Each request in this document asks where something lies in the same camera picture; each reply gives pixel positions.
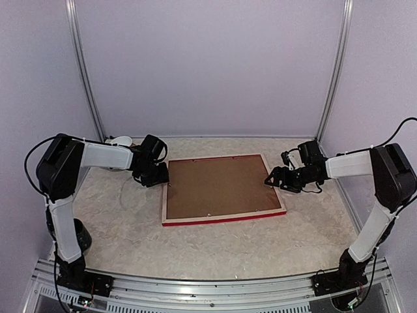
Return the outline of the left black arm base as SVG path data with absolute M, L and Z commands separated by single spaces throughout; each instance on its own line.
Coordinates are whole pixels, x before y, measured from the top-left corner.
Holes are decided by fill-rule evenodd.
M 56 255 L 56 260 L 59 265 L 58 286 L 90 295 L 109 297 L 114 278 L 87 271 L 84 255 L 73 262 L 64 261 L 59 255 Z

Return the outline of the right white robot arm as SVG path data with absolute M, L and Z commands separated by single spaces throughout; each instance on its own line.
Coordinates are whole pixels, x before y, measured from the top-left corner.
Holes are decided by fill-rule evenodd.
M 310 183 L 322 185 L 326 180 L 341 177 L 371 176 L 375 202 L 356 241 L 349 247 L 355 263 L 371 257 L 382 243 L 398 212 L 405 208 L 416 193 L 416 174 L 402 148 L 397 143 L 351 151 L 326 158 L 315 140 L 301 143 L 302 166 L 291 168 L 289 152 L 282 153 L 283 167 L 275 167 L 264 183 L 289 192 L 300 193 Z

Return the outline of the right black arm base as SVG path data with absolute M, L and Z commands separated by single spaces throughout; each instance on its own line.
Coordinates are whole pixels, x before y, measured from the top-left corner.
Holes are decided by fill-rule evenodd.
M 349 250 L 346 249 L 339 259 L 336 271 L 324 272 L 318 270 L 312 277 L 311 283 L 315 296 L 328 295 L 367 284 L 366 266 L 371 258 L 363 262 L 355 262 Z

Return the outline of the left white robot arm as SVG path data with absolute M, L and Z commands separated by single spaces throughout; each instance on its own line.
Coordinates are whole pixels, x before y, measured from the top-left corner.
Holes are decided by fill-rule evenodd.
M 73 215 L 73 202 L 82 168 L 128 170 L 144 187 L 169 182 L 165 158 L 167 144 L 153 135 L 128 147 L 58 134 L 36 167 L 36 177 L 50 211 L 52 234 L 59 257 L 73 263 L 83 255 L 79 247 Z

